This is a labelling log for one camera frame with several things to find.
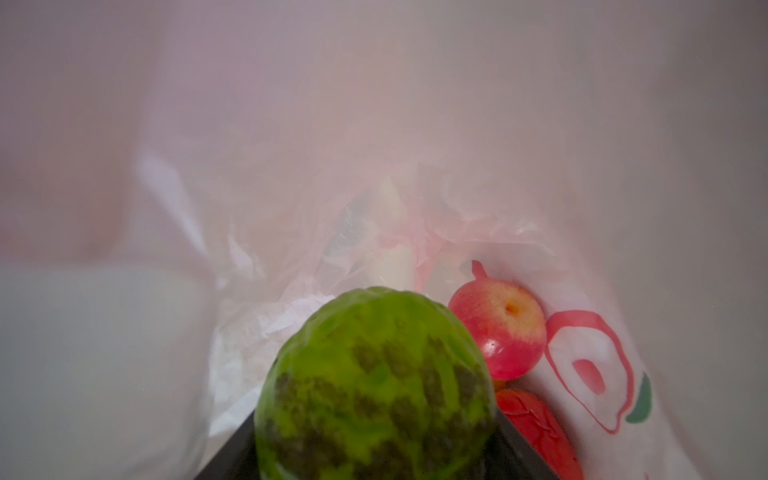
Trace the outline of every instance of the wrinkled red fruit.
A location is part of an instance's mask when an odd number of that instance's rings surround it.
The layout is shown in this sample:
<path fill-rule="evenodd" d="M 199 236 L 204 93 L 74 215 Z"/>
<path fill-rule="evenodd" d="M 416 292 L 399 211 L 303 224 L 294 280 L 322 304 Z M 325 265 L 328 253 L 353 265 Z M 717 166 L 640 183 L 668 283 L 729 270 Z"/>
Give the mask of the wrinkled red fruit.
<path fill-rule="evenodd" d="M 488 278 L 472 261 L 476 280 L 453 294 L 448 308 L 480 346 L 491 377 L 514 380 L 538 363 L 547 344 L 544 311 L 523 287 Z"/>
<path fill-rule="evenodd" d="M 496 402 L 561 480 L 584 480 L 571 443 L 544 402 L 519 390 L 497 392 Z"/>

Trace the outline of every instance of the green fruit with brown spots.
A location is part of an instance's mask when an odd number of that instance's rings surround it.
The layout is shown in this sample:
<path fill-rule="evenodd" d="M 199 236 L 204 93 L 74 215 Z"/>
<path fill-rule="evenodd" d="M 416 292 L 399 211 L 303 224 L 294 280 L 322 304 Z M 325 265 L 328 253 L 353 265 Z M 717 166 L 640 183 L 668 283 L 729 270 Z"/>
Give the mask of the green fruit with brown spots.
<path fill-rule="evenodd" d="M 255 414 L 261 478 L 456 478 L 482 455 L 495 408 L 483 355 L 447 308 L 353 290 L 277 354 Z"/>

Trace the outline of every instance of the red tomato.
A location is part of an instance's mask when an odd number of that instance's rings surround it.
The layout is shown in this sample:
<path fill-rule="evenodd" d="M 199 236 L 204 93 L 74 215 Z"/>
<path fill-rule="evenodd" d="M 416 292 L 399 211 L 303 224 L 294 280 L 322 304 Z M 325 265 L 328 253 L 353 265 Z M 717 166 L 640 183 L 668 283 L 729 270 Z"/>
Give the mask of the red tomato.
<path fill-rule="evenodd" d="M 497 392 L 496 402 L 562 480 L 584 480 L 576 452 L 544 402 L 519 390 Z"/>

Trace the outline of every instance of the red fruit outline print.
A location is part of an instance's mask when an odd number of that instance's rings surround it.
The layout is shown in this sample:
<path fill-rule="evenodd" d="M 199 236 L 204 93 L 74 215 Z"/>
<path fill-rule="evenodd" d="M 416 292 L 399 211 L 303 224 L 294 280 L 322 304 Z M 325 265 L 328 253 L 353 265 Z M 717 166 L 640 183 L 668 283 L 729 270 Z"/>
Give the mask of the red fruit outline print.
<path fill-rule="evenodd" d="M 565 381 L 560 375 L 558 367 L 554 364 L 552 354 L 549 351 L 549 344 L 554 336 L 557 335 L 558 331 L 566 326 L 580 326 L 599 330 L 607 335 L 611 341 L 613 341 L 614 346 L 616 347 L 619 360 L 621 361 L 624 370 L 627 372 L 627 399 L 624 401 L 624 404 L 616 414 L 615 429 L 609 429 L 603 425 L 600 420 L 594 416 L 590 409 L 587 408 L 587 406 L 576 395 L 574 395 L 574 393 L 571 391 L 571 389 L 568 388 L 568 385 L 566 385 Z M 588 310 L 567 310 L 553 314 L 547 321 L 547 347 L 544 350 L 544 354 L 547 357 L 547 360 L 549 361 L 552 369 L 554 370 L 554 374 L 558 377 L 558 380 L 560 380 L 560 383 L 563 385 L 563 387 L 565 387 L 565 390 L 574 399 L 576 399 L 576 401 L 579 402 L 585 410 L 587 410 L 587 413 L 591 415 L 591 417 L 595 420 L 595 422 L 598 423 L 600 427 L 603 428 L 603 430 L 611 435 L 616 435 L 619 432 L 619 428 L 621 427 L 621 417 L 627 410 L 629 410 L 629 408 L 632 406 L 632 402 L 634 401 L 634 371 L 632 369 L 632 365 L 629 362 L 629 359 L 627 358 L 627 355 L 624 353 L 624 348 L 621 345 L 621 341 L 619 340 L 618 335 L 616 335 L 616 332 L 614 332 L 614 330 L 608 326 L 605 320 L 603 320 L 603 317 L 596 314 L 595 312 L 590 312 Z"/>

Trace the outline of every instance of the green fruit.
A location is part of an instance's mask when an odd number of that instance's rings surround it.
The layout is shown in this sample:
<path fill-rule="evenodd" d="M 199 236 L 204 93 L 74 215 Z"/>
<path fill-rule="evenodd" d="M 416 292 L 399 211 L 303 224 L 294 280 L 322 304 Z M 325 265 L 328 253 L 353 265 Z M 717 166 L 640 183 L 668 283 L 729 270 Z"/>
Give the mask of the green fruit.
<path fill-rule="evenodd" d="M 453 313 L 353 290 L 286 342 L 256 407 L 261 478 L 455 478 L 495 429 L 491 376 Z"/>

